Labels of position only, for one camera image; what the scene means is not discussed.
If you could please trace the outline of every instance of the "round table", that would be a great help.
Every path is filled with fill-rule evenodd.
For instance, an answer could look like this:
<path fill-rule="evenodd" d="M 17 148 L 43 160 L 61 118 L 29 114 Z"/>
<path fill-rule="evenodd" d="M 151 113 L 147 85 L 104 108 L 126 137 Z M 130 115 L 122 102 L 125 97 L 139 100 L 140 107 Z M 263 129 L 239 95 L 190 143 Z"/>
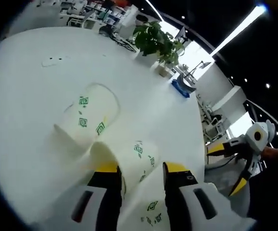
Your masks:
<path fill-rule="evenodd" d="M 203 181 L 195 94 L 185 99 L 131 56 L 109 38 L 72 27 L 29 30 L 0 43 L 0 189 L 26 223 L 88 172 L 83 157 L 59 143 L 53 124 L 91 82 L 109 87 L 121 104 L 107 135 L 127 128 Z"/>

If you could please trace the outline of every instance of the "blue object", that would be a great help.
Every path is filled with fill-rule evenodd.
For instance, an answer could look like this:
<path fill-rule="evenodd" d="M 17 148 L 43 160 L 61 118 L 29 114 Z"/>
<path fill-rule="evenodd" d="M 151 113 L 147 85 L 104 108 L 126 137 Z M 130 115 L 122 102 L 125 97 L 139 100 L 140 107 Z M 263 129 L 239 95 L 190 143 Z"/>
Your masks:
<path fill-rule="evenodd" d="M 178 91 L 179 93 L 182 94 L 182 96 L 184 96 L 185 98 L 189 98 L 189 97 L 190 97 L 189 93 L 188 93 L 187 91 L 183 90 L 183 89 L 179 86 L 179 84 L 178 84 L 178 82 L 177 82 L 176 79 L 173 79 L 172 82 L 171 82 L 171 84 L 172 84 L 173 87 L 175 87 L 175 89 L 177 89 L 177 91 Z"/>

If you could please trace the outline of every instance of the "paper cup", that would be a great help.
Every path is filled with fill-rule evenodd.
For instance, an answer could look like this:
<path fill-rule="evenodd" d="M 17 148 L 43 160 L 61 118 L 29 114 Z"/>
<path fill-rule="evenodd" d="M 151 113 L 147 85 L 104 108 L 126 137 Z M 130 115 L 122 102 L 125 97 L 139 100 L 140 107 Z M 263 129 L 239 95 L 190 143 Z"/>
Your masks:
<path fill-rule="evenodd" d="M 160 162 L 160 156 L 157 147 L 148 141 L 93 143 L 90 149 L 90 168 L 97 169 L 108 162 L 116 162 L 119 166 L 124 178 L 125 193 L 128 193 L 153 171 Z"/>
<path fill-rule="evenodd" d="M 93 83 L 66 109 L 62 121 L 54 124 L 54 128 L 86 150 L 116 120 L 119 112 L 115 94 L 104 85 Z"/>

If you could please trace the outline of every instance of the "black ceiling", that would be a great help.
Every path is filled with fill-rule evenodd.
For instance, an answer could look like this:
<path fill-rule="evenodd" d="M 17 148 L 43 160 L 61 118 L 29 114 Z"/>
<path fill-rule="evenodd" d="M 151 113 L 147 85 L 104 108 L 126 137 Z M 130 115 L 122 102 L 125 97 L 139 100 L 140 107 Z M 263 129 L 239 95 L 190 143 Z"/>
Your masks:
<path fill-rule="evenodd" d="M 143 8 L 144 13 L 153 14 L 145 0 L 131 2 L 140 9 Z M 157 10 L 185 23 L 202 36 L 207 42 L 193 33 L 188 33 L 191 39 L 196 40 L 208 52 L 212 49 L 207 43 L 214 47 L 219 45 L 258 4 L 253 0 L 150 2 Z M 260 16 L 214 58 L 225 75 L 233 76 L 233 83 L 243 88 L 248 99 L 278 120 L 278 9 L 269 4 L 267 7 L 268 13 Z M 167 18 L 165 20 L 181 28 L 176 22 Z M 266 83 L 270 84 L 270 89 L 265 87 Z"/>

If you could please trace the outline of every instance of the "hand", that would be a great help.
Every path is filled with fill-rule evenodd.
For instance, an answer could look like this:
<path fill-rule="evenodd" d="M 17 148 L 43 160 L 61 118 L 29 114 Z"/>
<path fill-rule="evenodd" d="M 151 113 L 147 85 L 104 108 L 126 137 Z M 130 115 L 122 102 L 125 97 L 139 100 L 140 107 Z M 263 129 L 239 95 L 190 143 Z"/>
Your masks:
<path fill-rule="evenodd" d="M 261 153 L 261 157 L 266 159 L 278 157 L 278 148 L 265 147 Z"/>

